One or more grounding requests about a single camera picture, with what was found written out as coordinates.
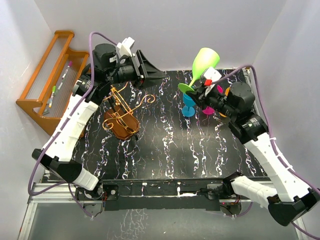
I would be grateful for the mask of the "green wine glass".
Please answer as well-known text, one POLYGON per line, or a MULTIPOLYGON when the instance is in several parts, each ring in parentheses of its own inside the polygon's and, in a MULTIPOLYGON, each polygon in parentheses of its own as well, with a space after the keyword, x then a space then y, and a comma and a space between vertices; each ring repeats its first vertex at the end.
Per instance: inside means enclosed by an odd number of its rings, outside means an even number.
POLYGON ((178 89, 182 93, 193 91, 192 86, 201 78, 209 80, 210 84, 216 83, 222 75, 215 69, 220 61, 220 56, 211 48, 203 47, 199 50, 192 64, 192 80, 189 85, 179 83, 178 89))

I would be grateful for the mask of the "gold wire wine glass rack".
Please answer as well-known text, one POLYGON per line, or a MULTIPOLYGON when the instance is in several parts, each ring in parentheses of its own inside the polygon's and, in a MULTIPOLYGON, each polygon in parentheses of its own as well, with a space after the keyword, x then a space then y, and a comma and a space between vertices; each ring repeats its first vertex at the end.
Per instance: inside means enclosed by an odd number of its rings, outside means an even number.
POLYGON ((111 86, 109 96, 104 99, 109 103, 110 109, 104 113, 102 127, 106 131, 112 131, 119 140, 127 141, 133 137, 137 141, 140 122, 134 116, 134 111, 143 103, 153 103, 156 97, 153 94, 147 94, 136 107, 131 108, 121 95, 121 91, 126 87, 127 85, 124 85, 121 89, 117 89, 115 86, 111 86))

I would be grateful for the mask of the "blue wine glass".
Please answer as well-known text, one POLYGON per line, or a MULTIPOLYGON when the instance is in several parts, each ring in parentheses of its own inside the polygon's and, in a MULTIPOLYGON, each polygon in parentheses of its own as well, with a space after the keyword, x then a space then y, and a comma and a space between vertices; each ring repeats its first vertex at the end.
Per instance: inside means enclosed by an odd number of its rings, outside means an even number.
POLYGON ((183 94, 184 107, 181 109, 182 115, 184 117, 190 118, 195 115, 196 111, 194 106, 196 103, 187 94, 183 94))

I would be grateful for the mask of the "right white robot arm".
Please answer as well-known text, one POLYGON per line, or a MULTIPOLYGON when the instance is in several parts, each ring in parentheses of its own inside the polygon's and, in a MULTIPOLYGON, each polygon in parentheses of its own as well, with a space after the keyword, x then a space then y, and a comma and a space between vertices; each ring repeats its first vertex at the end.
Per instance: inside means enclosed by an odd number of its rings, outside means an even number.
POLYGON ((223 194, 230 199, 238 195, 259 203, 282 226, 309 212, 320 201, 319 189, 295 176, 291 166, 281 163, 267 124, 253 111, 256 98, 251 87, 245 82, 235 82, 227 95, 219 93, 216 84, 221 75, 213 67, 193 70, 192 78, 201 85, 186 94, 198 107, 211 107, 229 118, 232 134, 255 156, 273 184, 267 187, 235 172, 223 179, 220 187, 223 194))

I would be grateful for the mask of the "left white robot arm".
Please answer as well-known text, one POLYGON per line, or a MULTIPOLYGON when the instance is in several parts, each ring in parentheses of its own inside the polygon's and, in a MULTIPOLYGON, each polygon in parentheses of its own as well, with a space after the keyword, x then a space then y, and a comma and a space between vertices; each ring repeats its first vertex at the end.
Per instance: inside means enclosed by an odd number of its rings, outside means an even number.
POLYGON ((85 189, 93 200, 103 195, 99 179, 72 160, 75 145, 88 120, 96 112, 114 84, 131 82, 138 89, 161 83, 165 73, 156 68, 141 50, 131 52, 130 37, 117 45, 101 43, 94 47, 87 65, 76 81, 67 108, 50 140, 33 150, 32 157, 42 167, 67 183, 85 189))

